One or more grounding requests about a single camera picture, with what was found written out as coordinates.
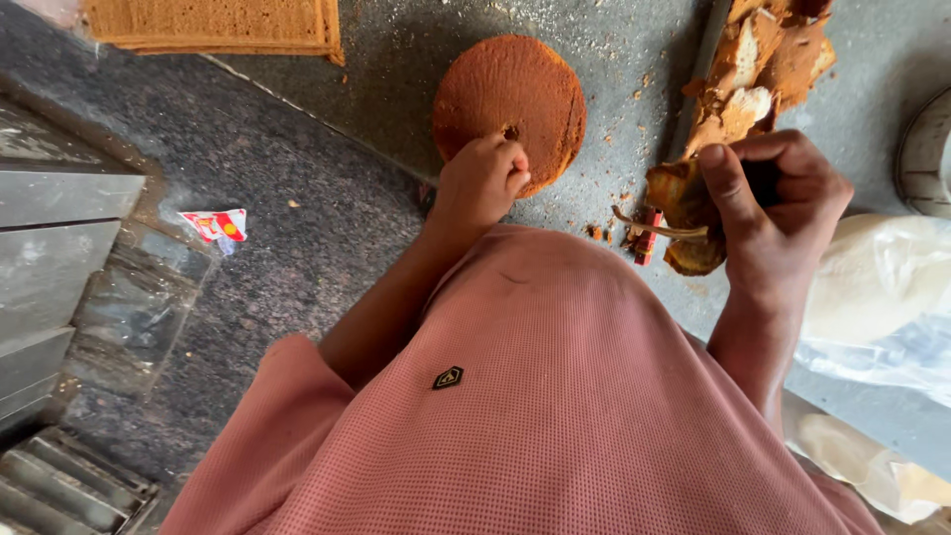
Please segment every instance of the pink shirt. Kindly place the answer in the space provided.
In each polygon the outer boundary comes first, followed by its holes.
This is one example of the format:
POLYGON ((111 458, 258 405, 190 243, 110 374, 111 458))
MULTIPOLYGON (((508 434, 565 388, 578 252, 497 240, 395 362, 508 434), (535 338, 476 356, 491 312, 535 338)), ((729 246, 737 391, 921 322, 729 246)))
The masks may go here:
POLYGON ((880 531, 617 255, 499 226, 359 394, 305 337, 273 345, 162 529, 407 532, 880 531))

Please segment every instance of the round cake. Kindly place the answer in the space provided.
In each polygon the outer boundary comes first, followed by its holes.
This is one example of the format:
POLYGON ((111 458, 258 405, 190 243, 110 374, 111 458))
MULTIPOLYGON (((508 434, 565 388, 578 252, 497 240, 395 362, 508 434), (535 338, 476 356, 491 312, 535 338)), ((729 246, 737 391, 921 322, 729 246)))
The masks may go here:
POLYGON ((585 97, 571 67, 524 35, 486 39, 462 52, 436 93, 433 138, 445 161, 477 137, 502 132, 522 144, 528 197, 568 168, 585 137, 585 97))

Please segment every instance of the shirt logo patch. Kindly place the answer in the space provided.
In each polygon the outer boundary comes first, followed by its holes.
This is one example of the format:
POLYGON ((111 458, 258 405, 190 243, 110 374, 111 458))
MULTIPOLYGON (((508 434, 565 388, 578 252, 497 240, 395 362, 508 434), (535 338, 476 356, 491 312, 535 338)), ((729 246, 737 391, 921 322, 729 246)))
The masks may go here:
POLYGON ((462 381, 462 368, 453 366, 436 377, 436 380, 433 381, 433 390, 458 385, 460 381, 462 381))

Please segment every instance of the white plastic bag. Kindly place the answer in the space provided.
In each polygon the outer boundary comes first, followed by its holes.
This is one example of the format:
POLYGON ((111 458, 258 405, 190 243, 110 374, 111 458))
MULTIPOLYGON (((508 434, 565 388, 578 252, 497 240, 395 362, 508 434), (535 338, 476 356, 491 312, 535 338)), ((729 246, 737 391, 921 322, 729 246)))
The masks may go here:
POLYGON ((951 505, 951 485, 827 414, 806 414, 786 441, 872 506, 906 524, 951 505))
POLYGON ((843 219, 813 278, 796 360, 951 406, 951 222, 843 219))

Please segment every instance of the left hand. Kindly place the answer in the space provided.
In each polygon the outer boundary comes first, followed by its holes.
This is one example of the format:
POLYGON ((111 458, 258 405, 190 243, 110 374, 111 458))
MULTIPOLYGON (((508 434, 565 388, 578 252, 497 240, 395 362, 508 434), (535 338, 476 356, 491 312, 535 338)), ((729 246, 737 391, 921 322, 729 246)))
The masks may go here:
POLYGON ((442 168, 426 227, 478 239, 509 212, 530 178, 517 142, 501 133, 475 139, 442 168))

